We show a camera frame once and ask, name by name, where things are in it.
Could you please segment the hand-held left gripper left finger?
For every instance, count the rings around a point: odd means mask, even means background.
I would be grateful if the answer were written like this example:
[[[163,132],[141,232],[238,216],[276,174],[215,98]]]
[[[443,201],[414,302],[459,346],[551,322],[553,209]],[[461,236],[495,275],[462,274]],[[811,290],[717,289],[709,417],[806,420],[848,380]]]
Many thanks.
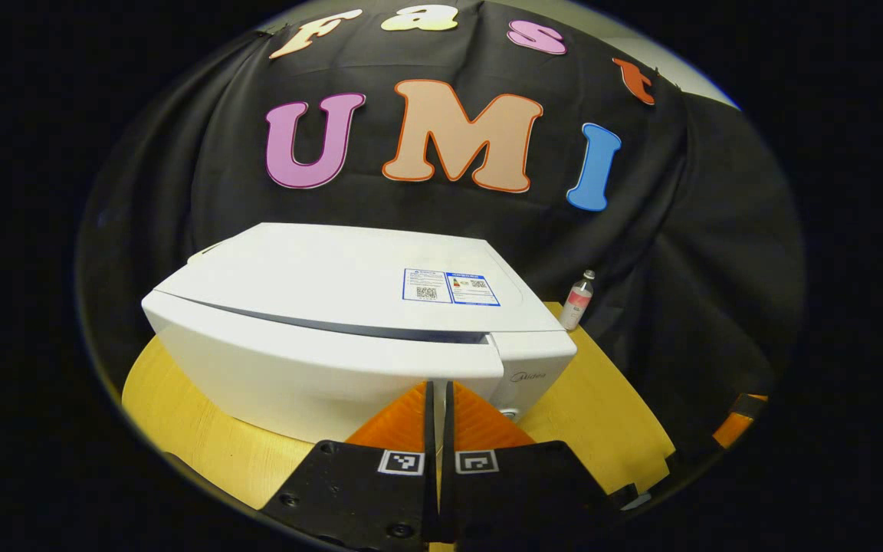
[[[438,525],[434,385],[414,385],[346,440],[317,442],[261,513],[339,549],[428,548]]]

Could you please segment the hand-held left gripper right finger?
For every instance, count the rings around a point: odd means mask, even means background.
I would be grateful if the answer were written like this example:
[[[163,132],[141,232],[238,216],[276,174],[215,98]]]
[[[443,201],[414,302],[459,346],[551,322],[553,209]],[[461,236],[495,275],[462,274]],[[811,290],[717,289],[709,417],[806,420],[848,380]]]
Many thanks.
[[[566,442],[533,441],[452,381],[442,443],[441,526],[455,547],[588,547],[622,521]]]

